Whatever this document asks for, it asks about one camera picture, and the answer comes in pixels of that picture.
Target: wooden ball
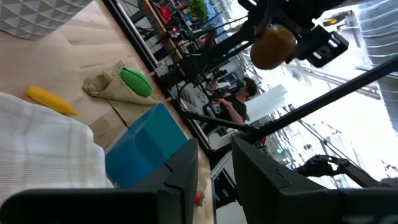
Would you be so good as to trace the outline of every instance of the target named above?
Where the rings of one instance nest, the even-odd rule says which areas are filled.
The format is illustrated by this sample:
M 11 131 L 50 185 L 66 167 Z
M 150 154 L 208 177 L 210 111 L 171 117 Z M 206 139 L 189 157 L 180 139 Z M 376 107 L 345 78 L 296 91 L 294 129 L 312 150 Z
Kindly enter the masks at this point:
M 282 25 L 273 25 L 266 29 L 261 39 L 254 41 L 250 58 L 257 68 L 270 70 L 291 56 L 295 47 L 293 33 Z

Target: red item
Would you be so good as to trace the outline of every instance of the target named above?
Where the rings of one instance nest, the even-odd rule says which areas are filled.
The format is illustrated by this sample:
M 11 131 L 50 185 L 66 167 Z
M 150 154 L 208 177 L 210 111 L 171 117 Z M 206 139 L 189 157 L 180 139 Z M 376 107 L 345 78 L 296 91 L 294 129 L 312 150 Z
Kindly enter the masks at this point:
M 201 207 L 203 205 L 204 199 L 205 199 L 205 194 L 200 190 L 197 190 L 194 202 L 195 207 Z
M 165 7 L 165 6 L 161 6 L 159 8 L 159 12 L 160 15 L 163 17 L 164 21 L 168 24 L 169 22 L 171 22 L 172 20 L 172 16 L 170 14 L 170 9 Z
M 179 2 L 179 3 L 178 3 L 178 6 L 179 6 L 180 9 L 183 9 L 183 8 L 185 7 L 185 4 L 182 3 L 182 2 Z
M 210 34 L 205 34 L 205 39 L 206 40 L 210 40 L 211 39 L 211 35 Z
M 260 141 L 261 141 L 261 143 L 262 143 L 262 144 L 266 144 L 266 142 L 267 142 L 267 138 L 266 138 L 266 137 L 264 137 L 264 138 L 262 138 Z

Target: white pot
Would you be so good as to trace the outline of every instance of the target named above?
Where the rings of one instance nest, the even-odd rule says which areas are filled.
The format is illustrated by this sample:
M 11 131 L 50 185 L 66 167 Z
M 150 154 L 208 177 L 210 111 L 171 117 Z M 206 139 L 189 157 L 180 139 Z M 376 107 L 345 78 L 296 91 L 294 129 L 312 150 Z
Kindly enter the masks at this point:
M 92 0 L 0 0 L 0 30 L 37 40 L 62 26 Z

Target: wooden table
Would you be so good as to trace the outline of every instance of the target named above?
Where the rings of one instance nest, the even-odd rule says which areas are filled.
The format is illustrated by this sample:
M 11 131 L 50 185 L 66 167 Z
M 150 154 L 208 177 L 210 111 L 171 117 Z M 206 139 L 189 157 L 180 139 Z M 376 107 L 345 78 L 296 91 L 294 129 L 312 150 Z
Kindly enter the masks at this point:
M 109 103 L 86 95 L 81 86 L 86 77 L 111 71 L 122 60 L 127 66 L 148 74 L 138 54 L 100 0 L 92 2 L 53 34 L 38 41 L 12 37 L 0 32 L 0 91 L 30 101 L 29 85 L 39 85 L 69 101 L 78 111 L 77 120 L 94 132 L 95 142 L 106 148 L 125 128 Z M 188 137 L 192 137 L 172 106 L 156 90 Z M 200 151 L 200 171 L 206 175 L 207 202 L 196 209 L 194 223 L 213 224 L 213 204 L 208 159 Z
M 179 52 L 179 50 L 177 50 L 177 46 L 175 45 L 173 40 L 167 37 L 166 28 L 164 28 L 162 21 L 160 20 L 159 16 L 157 16 L 155 10 L 152 8 L 149 0 L 138 0 L 138 3 L 141 6 L 141 10 L 144 11 L 144 14 L 148 18 L 148 21 L 153 25 L 153 27 L 157 28 L 155 29 L 155 31 L 158 32 L 160 37 L 165 37 L 165 48 L 170 54 L 174 55 L 174 61 L 178 62 L 179 60 L 181 60 L 182 54 Z

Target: toy banana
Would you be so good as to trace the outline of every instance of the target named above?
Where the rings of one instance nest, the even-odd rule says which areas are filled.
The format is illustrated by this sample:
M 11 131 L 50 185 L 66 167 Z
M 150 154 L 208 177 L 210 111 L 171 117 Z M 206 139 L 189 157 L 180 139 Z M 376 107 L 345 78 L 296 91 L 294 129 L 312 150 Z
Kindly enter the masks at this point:
M 73 109 L 69 103 L 39 86 L 30 86 L 26 93 L 36 102 L 58 111 L 59 113 L 74 116 L 77 115 L 77 111 Z

